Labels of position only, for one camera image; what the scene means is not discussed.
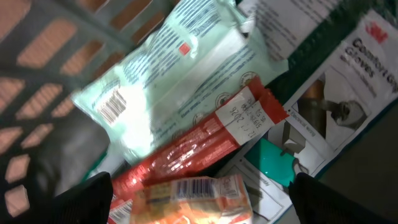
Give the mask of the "orange tissue pack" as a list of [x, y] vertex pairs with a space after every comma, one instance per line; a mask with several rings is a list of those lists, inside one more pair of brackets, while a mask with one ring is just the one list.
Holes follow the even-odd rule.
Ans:
[[243, 178], [192, 177], [137, 191], [129, 222], [252, 224], [253, 210]]

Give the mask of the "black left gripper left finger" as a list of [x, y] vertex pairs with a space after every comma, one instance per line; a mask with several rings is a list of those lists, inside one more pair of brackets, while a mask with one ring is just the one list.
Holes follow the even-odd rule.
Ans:
[[100, 172], [51, 200], [18, 216], [22, 224], [107, 224], [113, 186], [111, 176]]

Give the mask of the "red stick sachet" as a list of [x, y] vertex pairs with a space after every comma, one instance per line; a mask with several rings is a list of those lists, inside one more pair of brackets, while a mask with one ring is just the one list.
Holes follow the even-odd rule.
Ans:
[[113, 181], [116, 198], [111, 203], [109, 223], [127, 219], [133, 192], [193, 176], [287, 117], [272, 92], [254, 77], [216, 111]]

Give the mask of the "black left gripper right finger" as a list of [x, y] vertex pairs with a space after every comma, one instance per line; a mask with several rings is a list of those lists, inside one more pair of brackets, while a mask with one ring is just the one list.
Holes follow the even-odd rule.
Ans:
[[301, 224], [388, 224], [387, 220], [342, 196], [306, 173], [289, 184], [289, 197]]

